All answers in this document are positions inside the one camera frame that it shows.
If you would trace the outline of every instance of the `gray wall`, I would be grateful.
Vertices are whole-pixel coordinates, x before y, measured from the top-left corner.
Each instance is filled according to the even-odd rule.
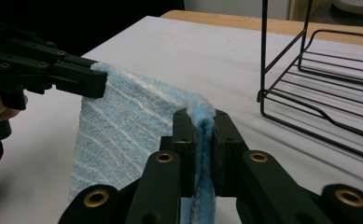
[[[287,20],[290,0],[269,0],[268,18]],[[184,0],[185,10],[261,17],[260,0]]]

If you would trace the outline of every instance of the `floor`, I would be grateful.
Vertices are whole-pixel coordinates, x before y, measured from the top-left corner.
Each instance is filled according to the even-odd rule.
[[[312,22],[363,26],[363,15],[342,11],[324,0],[321,7],[312,15]]]

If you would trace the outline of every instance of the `striped towel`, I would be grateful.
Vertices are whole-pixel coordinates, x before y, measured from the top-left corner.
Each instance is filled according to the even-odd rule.
[[[105,96],[82,99],[69,199],[105,184],[123,189],[138,179],[161,137],[172,136],[173,113],[186,108],[198,145],[194,198],[181,200],[181,223],[214,223],[215,193],[210,179],[215,109],[196,93],[141,77],[107,63]]]

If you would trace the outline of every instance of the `rack wire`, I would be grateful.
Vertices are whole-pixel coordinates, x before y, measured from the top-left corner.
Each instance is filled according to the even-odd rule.
[[[300,33],[266,65],[268,0],[262,1],[260,112],[363,159],[363,47],[359,52],[348,52],[348,48],[335,51],[315,40],[321,33],[356,38],[363,38],[363,34],[321,29],[308,38],[312,2],[308,0]],[[291,48],[298,47],[297,43],[300,47],[295,59],[268,85],[269,71]]]

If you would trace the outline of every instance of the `light blue cloth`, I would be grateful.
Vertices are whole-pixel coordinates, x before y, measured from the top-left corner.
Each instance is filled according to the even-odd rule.
[[[82,99],[70,201],[91,185],[122,189],[139,178],[148,156],[159,150],[161,137],[172,136],[173,113],[186,108],[198,139],[196,197],[181,200],[181,223],[213,224],[210,156],[215,109],[199,94],[114,65],[95,63],[91,69],[107,72],[105,96]]]

